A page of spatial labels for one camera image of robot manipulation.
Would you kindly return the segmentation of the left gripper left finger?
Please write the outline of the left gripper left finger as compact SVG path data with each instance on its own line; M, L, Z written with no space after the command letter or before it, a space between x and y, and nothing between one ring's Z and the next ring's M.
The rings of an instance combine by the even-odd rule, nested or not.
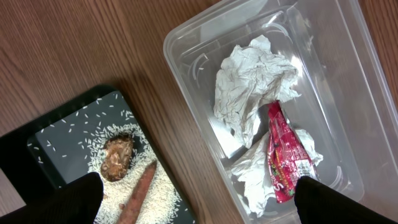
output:
M101 177L90 172L52 195L1 217L1 224L93 223L102 200Z

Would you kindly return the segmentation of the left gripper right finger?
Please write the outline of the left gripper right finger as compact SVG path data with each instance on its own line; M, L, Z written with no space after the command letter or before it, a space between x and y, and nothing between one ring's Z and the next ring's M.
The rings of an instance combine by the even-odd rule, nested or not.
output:
M299 178L294 202L302 224L397 224L308 176Z

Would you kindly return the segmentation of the red snack wrapper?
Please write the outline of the red snack wrapper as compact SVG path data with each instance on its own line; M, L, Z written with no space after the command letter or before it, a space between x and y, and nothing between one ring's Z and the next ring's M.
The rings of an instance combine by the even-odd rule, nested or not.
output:
M277 203L285 203L295 195L299 178L317 179L315 164L296 132L290 127L278 101L267 105L269 139L267 163Z

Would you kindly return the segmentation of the brown food wrapper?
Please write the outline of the brown food wrapper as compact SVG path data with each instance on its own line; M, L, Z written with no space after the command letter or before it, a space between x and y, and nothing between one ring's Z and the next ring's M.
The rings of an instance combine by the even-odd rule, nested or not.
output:
M107 140L103 146L105 158L100 167L103 178L116 182L125 177L132 157L133 139L128 134L120 134Z

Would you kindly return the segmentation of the pile of white rice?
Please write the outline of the pile of white rice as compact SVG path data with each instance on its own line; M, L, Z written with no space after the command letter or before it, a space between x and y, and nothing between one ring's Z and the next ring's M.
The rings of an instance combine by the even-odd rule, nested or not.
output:
M156 154L144 136L142 129L136 124L115 124L105 127L102 131L95 131L92 138L86 138L86 147L90 150L88 170L100 172L106 153L105 142L111 137L126 135L133 142L133 156L128 160L126 175L114 182L101 179L104 185L104 200L101 203L95 223L115 223L121 213L118 205L127 202L133 187L138 183L139 175L144 167L152 161L157 161ZM144 211L139 215L139 223L176 223L182 198L175 189L172 181L161 165L156 168L154 183L149 188L149 198L144 200Z

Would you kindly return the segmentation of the white paper napkin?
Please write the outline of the white paper napkin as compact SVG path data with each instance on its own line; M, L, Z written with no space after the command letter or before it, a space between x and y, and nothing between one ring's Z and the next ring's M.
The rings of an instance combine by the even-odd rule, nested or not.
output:
M246 47L236 45L222 61L216 74L214 114L250 148L259 128L255 125L258 109L300 97L293 89L298 79L298 68L285 56L272 53L271 42L260 35Z

